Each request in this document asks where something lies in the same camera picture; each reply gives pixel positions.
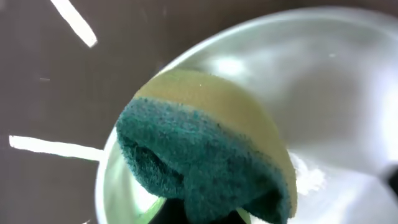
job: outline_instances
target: white line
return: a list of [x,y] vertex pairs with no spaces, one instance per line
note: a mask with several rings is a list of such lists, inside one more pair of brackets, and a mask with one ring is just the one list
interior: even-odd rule
[[97,43],[93,30],[69,0],[51,0],[51,2],[87,46],[92,47]]
[[16,149],[43,152],[65,157],[76,157],[92,161],[99,161],[104,155],[103,150],[92,147],[63,142],[50,142],[30,137],[9,136],[9,144]]

